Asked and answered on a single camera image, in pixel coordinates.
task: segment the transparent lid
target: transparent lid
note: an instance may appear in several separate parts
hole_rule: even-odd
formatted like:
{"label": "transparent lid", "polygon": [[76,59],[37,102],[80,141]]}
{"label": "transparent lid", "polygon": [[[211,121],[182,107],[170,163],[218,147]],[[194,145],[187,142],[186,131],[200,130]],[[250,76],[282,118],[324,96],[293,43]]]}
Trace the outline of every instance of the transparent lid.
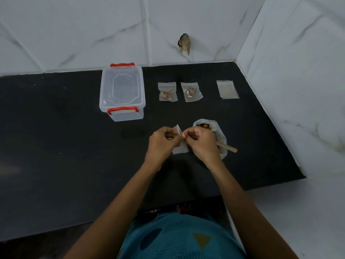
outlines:
{"label": "transparent lid", "polygon": [[116,66],[103,69],[99,108],[123,106],[145,107],[145,90],[142,69],[139,66]]}

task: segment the white plastic bag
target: white plastic bag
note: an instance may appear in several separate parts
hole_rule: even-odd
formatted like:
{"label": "white plastic bag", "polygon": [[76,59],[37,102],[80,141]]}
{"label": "white plastic bag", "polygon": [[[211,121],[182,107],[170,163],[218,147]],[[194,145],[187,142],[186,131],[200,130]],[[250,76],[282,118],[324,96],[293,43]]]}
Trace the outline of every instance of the white plastic bag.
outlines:
{"label": "white plastic bag", "polygon": [[[210,127],[211,127],[211,131],[214,132],[215,135],[216,135],[217,141],[219,141],[221,143],[224,143],[224,144],[227,144],[226,143],[226,137],[223,134],[222,130],[220,129],[220,127],[219,127],[219,125],[218,125],[218,123],[216,121],[214,121],[214,120],[206,120],[206,119],[199,119],[199,120],[194,122],[193,126],[197,126],[198,124],[209,124]],[[219,154],[220,154],[220,157],[223,160],[224,157],[226,157],[226,155],[228,154],[228,150],[223,148],[223,147],[220,147],[219,148]]]}
{"label": "white plastic bag", "polygon": [[176,82],[159,82],[158,83],[159,100],[176,102]]}
{"label": "white plastic bag", "polygon": [[203,98],[197,82],[182,82],[181,87],[187,103],[195,102]]}
{"label": "white plastic bag", "polygon": [[233,81],[218,81],[217,86],[219,95],[222,99],[239,99]]}
{"label": "white plastic bag", "polygon": [[[176,125],[174,128],[177,129],[178,134],[182,134],[182,131],[178,125]],[[182,154],[182,153],[187,153],[187,152],[189,152],[189,150],[187,147],[187,143],[185,141],[182,141],[180,146],[175,147],[172,150],[172,154]]]}

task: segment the teal shirt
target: teal shirt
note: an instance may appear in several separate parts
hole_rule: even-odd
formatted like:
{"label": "teal shirt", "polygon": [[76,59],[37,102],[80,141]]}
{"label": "teal shirt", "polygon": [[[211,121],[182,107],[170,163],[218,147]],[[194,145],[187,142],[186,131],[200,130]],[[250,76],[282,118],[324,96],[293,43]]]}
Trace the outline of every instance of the teal shirt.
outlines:
{"label": "teal shirt", "polygon": [[246,254],[225,227],[174,212],[139,227],[132,224],[117,258],[243,259]]}

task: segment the person's left hand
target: person's left hand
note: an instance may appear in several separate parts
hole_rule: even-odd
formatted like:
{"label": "person's left hand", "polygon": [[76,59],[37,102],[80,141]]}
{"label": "person's left hand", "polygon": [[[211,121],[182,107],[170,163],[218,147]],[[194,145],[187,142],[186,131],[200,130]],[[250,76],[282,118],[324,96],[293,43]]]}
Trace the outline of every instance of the person's left hand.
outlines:
{"label": "person's left hand", "polygon": [[162,127],[155,131],[149,139],[149,147],[145,156],[145,163],[152,166],[155,171],[160,170],[165,159],[183,140],[182,135],[178,134],[176,128],[172,129],[170,127]]}

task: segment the clear plastic storage box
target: clear plastic storage box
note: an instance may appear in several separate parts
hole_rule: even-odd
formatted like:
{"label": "clear plastic storage box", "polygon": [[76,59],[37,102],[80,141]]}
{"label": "clear plastic storage box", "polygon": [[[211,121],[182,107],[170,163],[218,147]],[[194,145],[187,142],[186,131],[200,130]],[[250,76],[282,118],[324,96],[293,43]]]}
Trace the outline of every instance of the clear plastic storage box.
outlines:
{"label": "clear plastic storage box", "polygon": [[145,107],[142,69],[134,63],[103,69],[99,108],[115,121],[142,119]]}

